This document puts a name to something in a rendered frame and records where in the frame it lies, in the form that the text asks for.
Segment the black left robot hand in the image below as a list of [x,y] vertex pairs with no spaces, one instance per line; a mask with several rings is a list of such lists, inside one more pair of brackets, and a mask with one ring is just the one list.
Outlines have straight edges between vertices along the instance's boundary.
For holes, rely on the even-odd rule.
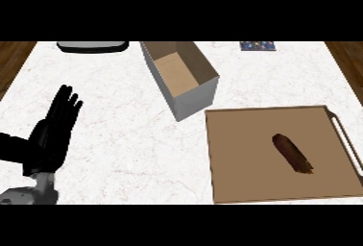
[[62,166],[81,106],[72,87],[62,85],[28,139],[0,133],[0,160],[21,163],[25,177],[55,173]]

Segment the open cardboard box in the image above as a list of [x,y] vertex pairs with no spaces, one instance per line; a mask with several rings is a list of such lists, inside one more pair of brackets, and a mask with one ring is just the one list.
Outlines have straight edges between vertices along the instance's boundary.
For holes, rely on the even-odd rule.
[[212,105],[220,75],[192,41],[142,41],[145,61],[176,121]]

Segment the brown wooden tray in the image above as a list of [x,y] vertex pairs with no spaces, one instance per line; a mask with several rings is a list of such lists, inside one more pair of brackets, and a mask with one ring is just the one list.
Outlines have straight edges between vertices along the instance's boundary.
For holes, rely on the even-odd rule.
[[[325,106],[205,113],[212,199],[217,204],[363,196],[363,176]],[[285,135],[313,166],[294,171],[273,145]]]

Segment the dark brown sweet potato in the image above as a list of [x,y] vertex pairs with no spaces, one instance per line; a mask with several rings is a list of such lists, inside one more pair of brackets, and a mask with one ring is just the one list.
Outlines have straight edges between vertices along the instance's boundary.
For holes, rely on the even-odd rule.
[[311,164],[291,139],[285,135],[276,134],[271,137],[271,143],[277,152],[285,157],[294,171],[298,173],[311,174]]

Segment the black and grey appliance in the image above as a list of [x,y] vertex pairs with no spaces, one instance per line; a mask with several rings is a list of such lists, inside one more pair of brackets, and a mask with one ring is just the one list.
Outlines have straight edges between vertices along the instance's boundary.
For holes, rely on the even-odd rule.
[[122,52],[128,48],[127,41],[59,41],[59,50],[65,53],[99,54]]

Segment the dark blue patterned object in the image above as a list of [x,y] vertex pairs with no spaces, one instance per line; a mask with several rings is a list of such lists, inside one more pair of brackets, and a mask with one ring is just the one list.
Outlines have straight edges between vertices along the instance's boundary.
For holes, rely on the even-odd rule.
[[242,51],[274,51],[274,44],[271,41],[242,41],[239,43]]

